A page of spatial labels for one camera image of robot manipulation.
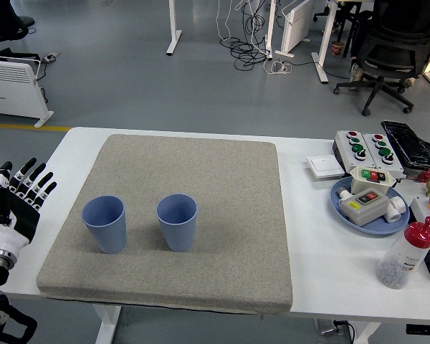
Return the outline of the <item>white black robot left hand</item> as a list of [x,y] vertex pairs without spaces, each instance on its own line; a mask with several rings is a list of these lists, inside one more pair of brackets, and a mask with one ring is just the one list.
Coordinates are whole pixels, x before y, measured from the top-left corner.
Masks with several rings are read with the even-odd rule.
[[0,168],[0,250],[14,255],[32,242],[39,222],[39,211],[57,187],[53,172],[42,175],[45,163],[31,158],[16,173],[7,161]]

